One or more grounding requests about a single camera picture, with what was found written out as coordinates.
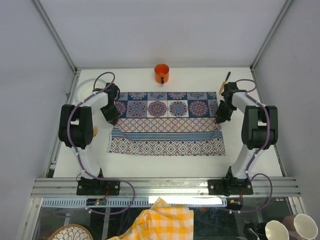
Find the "patterned placemat cloth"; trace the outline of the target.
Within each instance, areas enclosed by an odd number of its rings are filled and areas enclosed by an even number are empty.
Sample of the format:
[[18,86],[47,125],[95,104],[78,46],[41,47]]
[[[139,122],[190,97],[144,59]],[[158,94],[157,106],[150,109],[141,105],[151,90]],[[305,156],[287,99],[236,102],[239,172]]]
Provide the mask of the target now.
[[107,151],[132,156],[224,156],[216,92],[120,92]]

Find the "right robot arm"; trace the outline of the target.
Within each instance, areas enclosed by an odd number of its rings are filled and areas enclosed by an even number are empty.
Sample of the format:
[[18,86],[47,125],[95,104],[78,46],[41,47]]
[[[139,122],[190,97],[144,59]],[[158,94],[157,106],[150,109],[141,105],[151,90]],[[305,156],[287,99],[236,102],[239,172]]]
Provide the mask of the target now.
[[264,105],[250,96],[250,92],[239,89],[236,82],[224,82],[219,91],[223,99],[216,111],[216,123],[231,120],[234,111],[243,113],[241,141],[243,143],[236,161],[221,179],[207,182],[210,196],[252,195],[250,172],[258,158],[278,141],[278,109]]

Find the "gold fork green handle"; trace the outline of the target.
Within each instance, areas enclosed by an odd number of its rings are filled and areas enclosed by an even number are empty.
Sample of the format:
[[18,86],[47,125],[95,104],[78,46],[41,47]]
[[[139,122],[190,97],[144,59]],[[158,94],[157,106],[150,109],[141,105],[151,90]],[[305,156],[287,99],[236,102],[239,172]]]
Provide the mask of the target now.
[[95,137],[98,134],[98,127],[94,126],[93,127],[93,137]]

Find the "gold knife green handle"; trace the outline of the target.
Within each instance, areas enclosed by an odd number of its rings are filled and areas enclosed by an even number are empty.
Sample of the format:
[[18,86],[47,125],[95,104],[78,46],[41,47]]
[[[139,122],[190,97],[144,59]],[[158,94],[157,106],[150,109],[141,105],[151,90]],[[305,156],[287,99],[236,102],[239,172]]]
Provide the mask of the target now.
[[221,95],[221,94],[223,93],[223,91],[224,91],[224,86],[225,86],[225,84],[227,83],[230,75],[231,75],[231,72],[229,71],[229,72],[227,73],[227,75],[226,75],[225,80],[224,80],[224,81],[222,82],[222,84],[221,84],[221,87],[220,87],[220,89],[219,89],[219,95]]

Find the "white blue-rimmed bowl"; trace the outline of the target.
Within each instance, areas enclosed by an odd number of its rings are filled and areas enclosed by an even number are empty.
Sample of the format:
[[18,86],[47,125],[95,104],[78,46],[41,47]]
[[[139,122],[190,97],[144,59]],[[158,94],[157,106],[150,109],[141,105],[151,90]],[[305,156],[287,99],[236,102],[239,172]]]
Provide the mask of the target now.
[[86,98],[88,98],[93,94],[94,89],[103,89],[107,84],[104,80],[99,79],[96,82],[95,88],[94,88],[94,82],[95,82],[94,78],[87,79],[76,87],[74,91],[73,102],[72,102],[74,105],[77,105],[80,102],[84,102]]

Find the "orange mug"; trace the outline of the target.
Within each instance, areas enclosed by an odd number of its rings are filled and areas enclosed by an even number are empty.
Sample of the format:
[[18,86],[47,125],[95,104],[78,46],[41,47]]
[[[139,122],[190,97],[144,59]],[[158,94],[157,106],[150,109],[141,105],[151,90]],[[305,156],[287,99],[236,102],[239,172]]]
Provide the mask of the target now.
[[155,81],[159,84],[165,84],[169,80],[170,68],[164,63],[157,64],[154,67]]

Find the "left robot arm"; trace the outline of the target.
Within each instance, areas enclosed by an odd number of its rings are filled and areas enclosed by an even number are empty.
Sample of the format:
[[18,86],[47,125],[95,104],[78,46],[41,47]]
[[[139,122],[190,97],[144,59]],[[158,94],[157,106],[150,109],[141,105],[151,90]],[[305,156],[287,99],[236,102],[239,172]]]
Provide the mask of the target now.
[[93,115],[102,112],[106,122],[115,125],[120,115],[115,106],[119,93],[120,89],[114,83],[107,83],[104,89],[95,88],[89,97],[77,105],[64,104],[61,107],[58,138],[72,150],[80,166],[78,196],[120,194],[120,181],[103,178],[91,146],[95,133]]

